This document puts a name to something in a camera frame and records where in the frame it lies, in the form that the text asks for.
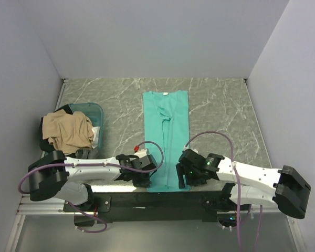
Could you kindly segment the teal t-shirt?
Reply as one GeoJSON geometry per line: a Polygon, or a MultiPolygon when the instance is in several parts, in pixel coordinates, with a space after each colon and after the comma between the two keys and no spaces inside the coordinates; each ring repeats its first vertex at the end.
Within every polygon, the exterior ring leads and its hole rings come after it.
{"type": "Polygon", "coordinates": [[[176,164],[189,141],[188,92],[145,92],[143,94],[144,138],[163,150],[161,167],[150,176],[150,193],[177,192],[176,164]]]}

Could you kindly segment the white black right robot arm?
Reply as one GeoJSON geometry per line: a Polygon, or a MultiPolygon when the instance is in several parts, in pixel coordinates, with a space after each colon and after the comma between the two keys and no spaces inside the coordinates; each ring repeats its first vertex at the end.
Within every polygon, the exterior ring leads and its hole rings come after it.
{"type": "Polygon", "coordinates": [[[306,215],[311,186],[291,166],[268,169],[232,161],[228,157],[210,153],[203,157],[192,149],[185,149],[176,164],[178,184],[201,186],[208,180],[232,183],[220,196],[222,212],[240,205],[277,207],[287,216],[303,219],[306,215]]]}

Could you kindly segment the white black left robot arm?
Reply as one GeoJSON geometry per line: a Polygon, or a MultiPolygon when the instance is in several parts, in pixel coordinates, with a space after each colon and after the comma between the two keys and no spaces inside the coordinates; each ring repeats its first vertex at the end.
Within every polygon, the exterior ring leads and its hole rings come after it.
{"type": "Polygon", "coordinates": [[[89,180],[131,181],[134,187],[149,187],[157,162],[148,150],[134,155],[120,154],[108,159],[83,160],[53,151],[28,167],[29,196],[33,202],[58,198],[78,206],[93,208],[95,199],[89,180]]]}

